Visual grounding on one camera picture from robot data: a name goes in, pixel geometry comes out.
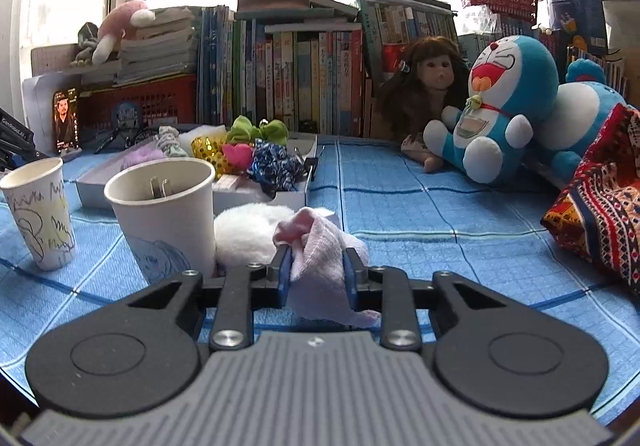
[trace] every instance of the red patterned blanket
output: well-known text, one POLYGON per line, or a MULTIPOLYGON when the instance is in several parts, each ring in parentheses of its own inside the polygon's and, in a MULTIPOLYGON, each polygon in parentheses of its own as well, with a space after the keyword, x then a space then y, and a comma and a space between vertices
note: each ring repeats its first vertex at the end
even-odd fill
POLYGON ((558 245, 640 293, 640 113, 617 105, 542 218, 558 245))

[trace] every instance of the yellow sequin fabric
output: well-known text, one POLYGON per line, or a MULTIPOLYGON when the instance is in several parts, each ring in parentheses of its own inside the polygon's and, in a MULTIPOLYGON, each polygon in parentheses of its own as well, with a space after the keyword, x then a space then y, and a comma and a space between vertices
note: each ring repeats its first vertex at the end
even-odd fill
POLYGON ((226 137, 210 139, 209 137, 196 137, 191 141, 193 156, 206 160, 216 168, 216 180, 222 175, 239 174, 240 170, 234 168, 225 155, 222 153, 222 145, 225 144, 226 137))

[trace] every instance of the green ribbon bow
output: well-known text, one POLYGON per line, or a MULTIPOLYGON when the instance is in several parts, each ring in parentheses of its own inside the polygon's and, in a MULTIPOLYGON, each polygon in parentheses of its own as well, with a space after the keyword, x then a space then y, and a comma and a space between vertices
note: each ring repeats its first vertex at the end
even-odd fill
POLYGON ((284 122, 278 119, 274 119, 271 122, 263 119, 260 121, 260 127, 257 128, 244 115, 240 115, 226 134, 226 141, 229 144, 249 144, 256 139, 286 146, 287 140, 289 140, 289 130, 287 130, 284 122))

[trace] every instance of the white paper cup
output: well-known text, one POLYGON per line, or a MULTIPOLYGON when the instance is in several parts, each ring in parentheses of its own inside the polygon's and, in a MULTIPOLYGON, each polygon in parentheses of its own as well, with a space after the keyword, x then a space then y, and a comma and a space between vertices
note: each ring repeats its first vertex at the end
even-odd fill
POLYGON ((193 158, 146 162, 104 186, 129 248, 149 285, 183 270, 216 272, 212 184, 215 168, 193 158), (173 194, 154 199, 151 179, 169 180, 173 194))
POLYGON ((66 205, 62 159, 25 164, 0 179, 0 190, 40 269, 60 269, 74 259, 76 237, 66 205))

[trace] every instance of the purple fluffy fabric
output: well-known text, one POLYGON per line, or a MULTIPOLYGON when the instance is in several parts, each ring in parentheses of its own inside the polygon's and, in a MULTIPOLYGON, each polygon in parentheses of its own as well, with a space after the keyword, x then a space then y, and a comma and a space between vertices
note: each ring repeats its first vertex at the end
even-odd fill
POLYGON ((164 153, 162 153, 162 150, 149 146, 143 146, 139 150, 131 152, 124 158, 120 170, 122 171, 127 168, 131 168, 132 166, 142 164, 143 162, 157 161, 158 159, 164 159, 164 153))

